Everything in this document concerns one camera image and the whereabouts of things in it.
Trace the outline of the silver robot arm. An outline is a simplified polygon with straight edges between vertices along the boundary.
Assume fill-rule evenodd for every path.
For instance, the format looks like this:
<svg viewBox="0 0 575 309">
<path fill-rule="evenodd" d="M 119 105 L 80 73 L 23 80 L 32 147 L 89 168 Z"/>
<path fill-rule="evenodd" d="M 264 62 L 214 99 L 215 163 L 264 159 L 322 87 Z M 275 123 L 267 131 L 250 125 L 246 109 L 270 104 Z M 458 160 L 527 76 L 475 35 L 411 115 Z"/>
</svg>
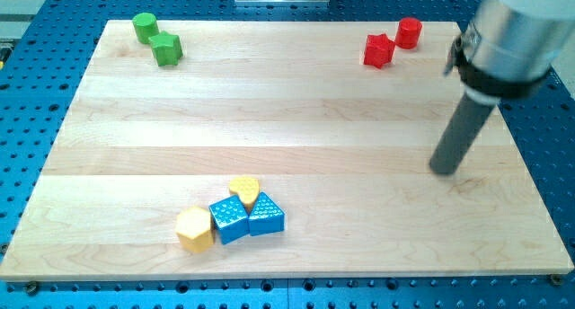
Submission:
<svg viewBox="0 0 575 309">
<path fill-rule="evenodd" d="M 464 97 L 480 106 L 536 94 L 574 32 L 574 0 L 482 0 L 457 36 L 445 72 L 456 68 Z"/>
</svg>

